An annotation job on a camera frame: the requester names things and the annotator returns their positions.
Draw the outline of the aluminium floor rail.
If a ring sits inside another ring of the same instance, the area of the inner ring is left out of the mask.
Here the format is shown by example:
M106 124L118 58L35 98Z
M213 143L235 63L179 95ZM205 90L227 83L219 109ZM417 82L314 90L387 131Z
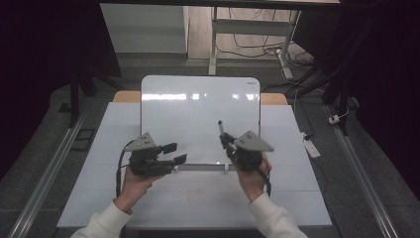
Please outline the aluminium floor rail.
M71 148L71 144L74 142L77 133L86 119L88 110L89 106L83 106L79 117L75 120L73 126L65 131L64 137L58 144L57 149L53 153L52 158L50 159L46 169L44 170L10 233L7 235L7 238L27 237L43 203L47 198L48 193L50 192L64 159Z
M398 232L382 202L373 184L371 183L368 173L360 161L355 148L348 136L345 136L343 131L337 124L333 124L332 128L337 136L338 142L344 151L344 154L352 168L352 171L357 179L360 188L364 194L368 206L376 220L378 228L380 229L384 238L399 238Z

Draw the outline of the person's left hand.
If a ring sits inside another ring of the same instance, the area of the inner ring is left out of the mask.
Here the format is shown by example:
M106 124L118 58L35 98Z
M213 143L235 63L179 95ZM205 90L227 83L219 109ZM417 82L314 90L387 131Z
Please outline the person's left hand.
M131 214L132 208L158 179L161 179L161 176L146 178L136 176L130 168L126 168L123 188L121 193L113 200L114 204L122 212Z

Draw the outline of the white desk frame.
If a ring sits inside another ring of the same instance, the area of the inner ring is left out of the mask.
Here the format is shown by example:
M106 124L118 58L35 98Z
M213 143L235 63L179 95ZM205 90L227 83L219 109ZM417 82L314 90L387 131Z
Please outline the white desk frame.
M216 48L218 34L244 35L244 36L276 36L284 37L280 50L275 52L280 63L281 71L286 79L292 79L293 75L286 60L288 47L291 44L292 36L298 22L300 12L298 10L289 11L287 21L255 21L240 19L225 19L218 17L218 8L211 9L211 49L209 57L208 72L216 73L217 53Z

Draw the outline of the person's right hand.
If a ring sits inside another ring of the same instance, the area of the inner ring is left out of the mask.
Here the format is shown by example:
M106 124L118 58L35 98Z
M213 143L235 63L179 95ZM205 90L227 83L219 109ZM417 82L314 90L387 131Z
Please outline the person's right hand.
M272 166L265 153L262 153L262 163L260 165L262 175L257 171L241 171L237 169L241 188L250 202L253 202L263 194L264 179L269 176L271 169Z

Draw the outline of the white whiteboard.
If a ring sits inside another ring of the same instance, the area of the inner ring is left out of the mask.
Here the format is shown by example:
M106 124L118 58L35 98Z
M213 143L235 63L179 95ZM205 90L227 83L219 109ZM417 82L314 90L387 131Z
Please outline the white whiteboard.
M141 132L177 144L189 164L229 162L219 139L260 131L261 84L253 77L148 75L141 84Z

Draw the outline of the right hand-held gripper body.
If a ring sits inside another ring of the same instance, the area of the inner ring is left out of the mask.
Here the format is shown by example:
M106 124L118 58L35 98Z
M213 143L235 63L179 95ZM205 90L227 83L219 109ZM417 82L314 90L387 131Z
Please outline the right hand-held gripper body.
M262 152L273 152L274 147L253 131L248 131L234 140L236 163L242 171L257 168L263 162Z

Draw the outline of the white cabinet panel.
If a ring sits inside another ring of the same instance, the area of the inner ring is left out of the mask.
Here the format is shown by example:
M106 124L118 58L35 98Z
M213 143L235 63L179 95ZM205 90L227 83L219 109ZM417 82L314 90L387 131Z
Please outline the white cabinet panel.
M100 8L117 53L187 53L187 7L101 3Z

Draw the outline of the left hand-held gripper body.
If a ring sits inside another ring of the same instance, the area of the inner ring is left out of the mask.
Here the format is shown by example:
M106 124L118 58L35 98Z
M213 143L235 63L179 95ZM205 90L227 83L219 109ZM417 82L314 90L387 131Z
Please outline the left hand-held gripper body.
M158 161L163 146L157 146L152 136L146 132L124 149L131 152L129 167L136 176L158 177L168 175L174 168L174 161Z

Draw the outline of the wooden table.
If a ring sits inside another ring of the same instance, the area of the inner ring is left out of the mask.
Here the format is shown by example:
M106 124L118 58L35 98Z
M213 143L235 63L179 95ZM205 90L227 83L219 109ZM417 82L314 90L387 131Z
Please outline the wooden table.
M142 96L141 91L121 90L115 94L113 98L113 102L140 103L141 96ZM262 105L287 105L287 99L282 93L262 93L261 104Z

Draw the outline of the black floor plate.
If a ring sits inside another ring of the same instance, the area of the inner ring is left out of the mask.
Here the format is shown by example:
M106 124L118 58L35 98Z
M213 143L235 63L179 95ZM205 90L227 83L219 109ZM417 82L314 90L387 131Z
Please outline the black floor plate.
M71 150L76 152L88 152L96 134L95 129L80 129L74 139Z

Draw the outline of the black metal stand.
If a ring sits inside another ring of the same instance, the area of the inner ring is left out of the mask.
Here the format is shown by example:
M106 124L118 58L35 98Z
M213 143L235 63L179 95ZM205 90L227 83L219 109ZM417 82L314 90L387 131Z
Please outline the black metal stand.
M346 116L349 112L349 80L351 78L351 64L360 50L365 38L371 30L373 20L367 17L362 23L355 25L349 32L346 39L322 61L322 64L330 69L324 73L320 79L309 83L302 89L295 92L295 96L300 98L309 92L327 84L326 91L321 99L326 105L333 104L339 98L339 118L337 125L342 133L347 136Z
M121 72L118 72L116 75L108 75L93 66L88 66L72 73L69 77L70 102L64 107L64 111L70 113L69 128L72 128L81 116L79 90L82 90L83 94L87 97L96 96L98 89L95 85L94 78L99 79L114 89L125 89L123 85L117 82L118 79L122 78Z

